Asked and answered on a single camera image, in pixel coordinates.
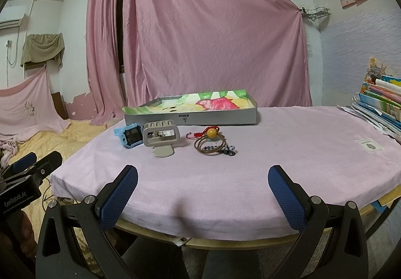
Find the person's left hand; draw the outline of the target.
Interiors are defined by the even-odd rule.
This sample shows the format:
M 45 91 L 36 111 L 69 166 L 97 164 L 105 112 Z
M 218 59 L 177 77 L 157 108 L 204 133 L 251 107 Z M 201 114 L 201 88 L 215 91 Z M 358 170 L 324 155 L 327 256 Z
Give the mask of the person's left hand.
M 37 243 L 31 221 L 25 211 L 17 210 L 1 219 L 1 246 L 27 258 L 36 256 Z

